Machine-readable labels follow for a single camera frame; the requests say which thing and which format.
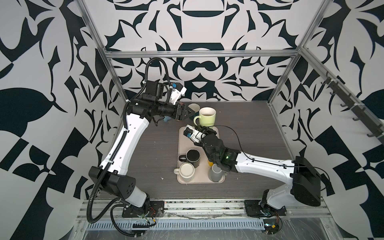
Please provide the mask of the dark green mug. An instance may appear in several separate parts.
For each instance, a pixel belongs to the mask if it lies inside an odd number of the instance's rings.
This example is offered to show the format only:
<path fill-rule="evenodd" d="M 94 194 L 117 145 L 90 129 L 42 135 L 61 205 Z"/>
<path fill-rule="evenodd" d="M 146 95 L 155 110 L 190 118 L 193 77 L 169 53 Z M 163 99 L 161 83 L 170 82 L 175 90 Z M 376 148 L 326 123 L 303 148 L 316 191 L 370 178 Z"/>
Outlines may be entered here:
<path fill-rule="evenodd" d="M 200 106 L 199 106 L 198 104 L 195 104 L 195 103 L 192 103 L 192 104 L 188 105 L 188 107 L 189 107 L 192 111 L 195 112 L 192 116 L 189 117 L 189 119 L 190 119 L 191 121 L 193 121 L 194 118 L 197 117 L 197 116 L 199 115 L 199 111 L 200 111 L 201 108 L 200 108 Z"/>

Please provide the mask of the light green mug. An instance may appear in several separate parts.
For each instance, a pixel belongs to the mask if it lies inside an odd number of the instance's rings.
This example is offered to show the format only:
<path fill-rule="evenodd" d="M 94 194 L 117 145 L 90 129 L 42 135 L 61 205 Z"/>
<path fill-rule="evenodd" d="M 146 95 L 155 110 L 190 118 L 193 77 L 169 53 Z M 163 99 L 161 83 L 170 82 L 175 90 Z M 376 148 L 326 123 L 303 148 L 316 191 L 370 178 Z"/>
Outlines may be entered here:
<path fill-rule="evenodd" d="M 216 121 L 216 110 L 210 107 L 201 108 L 199 115 L 194 117 L 194 125 L 201 127 L 213 127 Z"/>

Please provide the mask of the black mug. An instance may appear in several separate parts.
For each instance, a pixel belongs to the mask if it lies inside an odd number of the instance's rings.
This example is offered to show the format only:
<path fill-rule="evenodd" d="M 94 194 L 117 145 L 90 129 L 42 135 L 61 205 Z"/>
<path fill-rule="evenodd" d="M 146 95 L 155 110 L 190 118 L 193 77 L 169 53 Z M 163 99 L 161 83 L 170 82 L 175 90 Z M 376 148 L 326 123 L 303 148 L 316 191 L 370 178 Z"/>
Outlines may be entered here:
<path fill-rule="evenodd" d="M 200 165 L 200 152 L 197 149 L 190 149 L 186 154 L 179 156 L 179 161 L 183 163 L 190 163 L 194 168 L 199 167 Z"/>

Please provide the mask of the blue butterfly mug yellow inside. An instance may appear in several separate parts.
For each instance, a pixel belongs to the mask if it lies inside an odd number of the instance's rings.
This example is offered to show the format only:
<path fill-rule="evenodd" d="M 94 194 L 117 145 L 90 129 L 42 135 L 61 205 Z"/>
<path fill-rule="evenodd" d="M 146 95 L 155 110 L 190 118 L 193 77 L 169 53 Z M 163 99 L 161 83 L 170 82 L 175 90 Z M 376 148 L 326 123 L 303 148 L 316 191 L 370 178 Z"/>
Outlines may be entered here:
<path fill-rule="evenodd" d="M 168 122 L 168 121 L 170 121 L 171 119 L 172 119 L 171 117 L 164 116 L 163 121 L 164 121 L 164 122 Z"/>

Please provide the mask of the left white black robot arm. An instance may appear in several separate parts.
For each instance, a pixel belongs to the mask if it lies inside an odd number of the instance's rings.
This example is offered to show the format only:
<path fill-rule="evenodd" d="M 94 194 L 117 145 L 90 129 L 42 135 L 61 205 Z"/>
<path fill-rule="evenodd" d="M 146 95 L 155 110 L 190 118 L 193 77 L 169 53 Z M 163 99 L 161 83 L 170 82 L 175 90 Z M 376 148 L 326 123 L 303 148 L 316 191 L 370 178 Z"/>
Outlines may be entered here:
<path fill-rule="evenodd" d="M 102 190 L 116 196 L 125 206 L 146 213 L 150 197 L 136 186 L 135 178 L 127 175 L 137 144 L 155 116 L 182 121 L 194 114 L 195 111 L 181 102 L 166 104 L 135 99 L 128 103 L 123 111 L 123 127 L 112 149 L 98 167 L 91 167 L 89 171 L 95 185 L 89 197 L 88 212 L 92 210 L 97 192 Z"/>

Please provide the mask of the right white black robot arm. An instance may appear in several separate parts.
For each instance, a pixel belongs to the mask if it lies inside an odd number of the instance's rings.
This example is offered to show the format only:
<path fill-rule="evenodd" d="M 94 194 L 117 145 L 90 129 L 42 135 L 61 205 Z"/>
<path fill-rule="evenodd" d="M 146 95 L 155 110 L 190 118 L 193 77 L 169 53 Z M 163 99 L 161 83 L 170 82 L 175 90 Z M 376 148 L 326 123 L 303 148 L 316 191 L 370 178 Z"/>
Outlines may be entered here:
<path fill-rule="evenodd" d="M 209 161 L 224 172 L 255 174 L 283 183 L 278 188 L 264 192 L 261 208 L 279 210 L 283 207 L 320 206 L 320 168 L 314 167 L 307 159 L 296 157 L 294 160 L 276 160 L 252 156 L 243 150 L 225 147 L 209 127 L 201 129 L 198 139 Z"/>

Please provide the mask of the grey mug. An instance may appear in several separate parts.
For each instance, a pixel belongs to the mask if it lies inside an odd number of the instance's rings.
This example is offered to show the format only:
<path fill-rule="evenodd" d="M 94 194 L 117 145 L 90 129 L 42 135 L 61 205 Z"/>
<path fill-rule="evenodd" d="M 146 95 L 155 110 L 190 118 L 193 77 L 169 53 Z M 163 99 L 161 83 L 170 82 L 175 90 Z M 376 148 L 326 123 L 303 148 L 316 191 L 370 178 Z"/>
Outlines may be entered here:
<path fill-rule="evenodd" d="M 209 179 L 213 183 L 222 183 L 225 180 L 225 172 L 217 164 L 213 164 L 209 170 Z"/>

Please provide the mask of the white cream mug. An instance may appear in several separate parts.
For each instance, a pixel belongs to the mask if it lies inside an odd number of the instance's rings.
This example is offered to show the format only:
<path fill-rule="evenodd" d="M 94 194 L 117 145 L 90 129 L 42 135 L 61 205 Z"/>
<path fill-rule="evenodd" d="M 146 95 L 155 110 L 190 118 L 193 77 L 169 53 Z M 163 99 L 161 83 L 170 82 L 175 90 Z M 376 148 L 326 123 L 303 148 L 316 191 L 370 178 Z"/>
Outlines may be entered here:
<path fill-rule="evenodd" d="M 194 178 L 195 167 L 190 163 L 184 163 L 179 168 L 174 169 L 174 174 L 177 175 L 180 183 L 189 183 Z"/>

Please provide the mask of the beige plastic tray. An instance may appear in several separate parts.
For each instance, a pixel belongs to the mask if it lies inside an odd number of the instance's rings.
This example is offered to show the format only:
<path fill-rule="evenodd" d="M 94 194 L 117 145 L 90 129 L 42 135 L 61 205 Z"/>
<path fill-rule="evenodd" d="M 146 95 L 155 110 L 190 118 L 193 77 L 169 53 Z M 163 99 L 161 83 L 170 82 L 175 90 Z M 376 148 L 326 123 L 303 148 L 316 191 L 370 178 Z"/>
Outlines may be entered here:
<path fill-rule="evenodd" d="M 218 181 L 212 181 L 212 166 L 210 166 L 209 160 L 202 147 L 195 146 L 194 143 L 186 136 L 184 136 L 184 130 L 186 127 L 179 129 L 178 140 L 178 156 L 177 156 L 177 169 L 179 169 L 185 162 L 179 160 L 179 156 L 185 155 L 189 150 L 195 149 L 199 151 L 200 160 L 199 165 L 195 168 L 194 174 L 188 180 L 183 178 L 183 175 L 176 174 L 177 181 L 180 184 L 221 184 L 225 181 L 226 177 L 224 172 L 220 174 L 221 178 Z"/>

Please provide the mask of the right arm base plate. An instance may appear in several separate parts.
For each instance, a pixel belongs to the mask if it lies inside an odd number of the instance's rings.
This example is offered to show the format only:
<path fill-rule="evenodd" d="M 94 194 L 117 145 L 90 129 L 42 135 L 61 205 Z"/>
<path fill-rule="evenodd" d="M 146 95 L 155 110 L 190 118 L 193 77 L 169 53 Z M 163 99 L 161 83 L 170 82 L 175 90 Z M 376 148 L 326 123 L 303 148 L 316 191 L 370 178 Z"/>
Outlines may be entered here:
<path fill-rule="evenodd" d="M 277 210 L 267 204 L 261 204 L 261 200 L 244 200 L 246 215 L 252 218 L 271 218 L 286 216 L 286 207 Z"/>

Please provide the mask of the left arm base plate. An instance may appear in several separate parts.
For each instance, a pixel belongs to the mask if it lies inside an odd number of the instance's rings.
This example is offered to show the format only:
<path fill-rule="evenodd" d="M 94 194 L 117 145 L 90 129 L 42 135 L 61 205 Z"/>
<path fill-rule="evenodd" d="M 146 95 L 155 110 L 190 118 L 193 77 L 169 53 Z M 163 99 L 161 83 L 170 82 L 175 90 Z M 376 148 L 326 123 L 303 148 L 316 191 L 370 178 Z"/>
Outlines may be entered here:
<path fill-rule="evenodd" d="M 142 207 L 128 206 L 122 213 L 123 218 L 156 217 L 164 213 L 164 201 L 146 201 Z"/>

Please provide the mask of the aluminium frame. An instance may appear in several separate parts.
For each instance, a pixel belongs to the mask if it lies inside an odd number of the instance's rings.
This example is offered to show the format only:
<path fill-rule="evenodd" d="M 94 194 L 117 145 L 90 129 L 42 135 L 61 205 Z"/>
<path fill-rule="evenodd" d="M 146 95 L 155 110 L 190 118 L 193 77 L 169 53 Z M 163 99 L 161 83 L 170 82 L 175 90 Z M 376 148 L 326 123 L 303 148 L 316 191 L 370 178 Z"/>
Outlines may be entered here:
<path fill-rule="evenodd" d="M 101 37 L 98 34 L 97 28 L 94 21 L 92 20 L 91 14 L 86 6 L 85 1 L 76 1 L 76 4 L 81 12 L 83 21 L 91 32 L 91 36 L 96 43 L 97 49 L 101 54 L 102 60 L 107 67 L 107 70 L 112 76 L 112 80 L 116 87 L 118 88 L 119 94 L 126 101 L 127 95 L 123 88 L 123 85 L 117 76 L 114 67 L 112 66 L 110 60 L 117 58 L 212 58 L 212 57 L 291 57 L 292 60 L 288 64 L 284 74 L 282 76 L 283 81 L 287 80 L 288 75 L 293 71 L 294 66 L 297 64 L 299 58 L 304 58 L 314 70 L 320 74 L 320 76 L 325 80 L 326 72 L 329 71 L 330 74 L 336 78 L 332 72 L 326 68 L 326 66 L 320 62 L 320 60 L 312 53 L 306 44 L 309 43 L 309 37 L 314 33 L 315 28 L 320 25 L 320 22 L 323 20 L 326 10 L 331 6 L 332 1 L 322 1 L 318 11 L 315 13 L 314 19 L 312 20 L 309 29 L 305 33 L 303 41 L 299 44 L 299 47 L 295 50 L 202 50 L 202 51 L 128 51 L 128 52 L 110 52 L 105 50 Z"/>

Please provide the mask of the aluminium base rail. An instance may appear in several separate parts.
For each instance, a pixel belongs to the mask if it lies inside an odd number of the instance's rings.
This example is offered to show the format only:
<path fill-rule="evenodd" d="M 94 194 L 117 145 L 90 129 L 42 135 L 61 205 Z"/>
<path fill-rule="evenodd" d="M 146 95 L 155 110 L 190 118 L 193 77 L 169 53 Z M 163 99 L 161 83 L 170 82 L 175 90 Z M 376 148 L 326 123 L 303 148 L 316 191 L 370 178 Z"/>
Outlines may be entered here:
<path fill-rule="evenodd" d="M 244 199 L 164 199 L 157 224 L 139 240 L 341 240 L 328 207 L 288 207 L 280 217 L 251 218 Z"/>

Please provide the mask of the black hook rail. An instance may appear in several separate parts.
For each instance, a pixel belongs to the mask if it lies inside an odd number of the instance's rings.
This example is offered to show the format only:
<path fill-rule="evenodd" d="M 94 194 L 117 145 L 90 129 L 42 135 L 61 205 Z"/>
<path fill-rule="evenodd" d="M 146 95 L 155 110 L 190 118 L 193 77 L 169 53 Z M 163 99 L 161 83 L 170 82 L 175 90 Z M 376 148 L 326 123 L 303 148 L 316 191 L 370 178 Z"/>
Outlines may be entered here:
<path fill-rule="evenodd" d="M 370 131 L 367 137 L 376 138 L 384 145 L 384 123 L 340 79 L 334 78 L 327 71 L 322 86 L 330 88 L 330 102 L 337 96 L 342 101 L 341 108 L 352 111 L 355 115 L 353 121 L 361 122 Z"/>

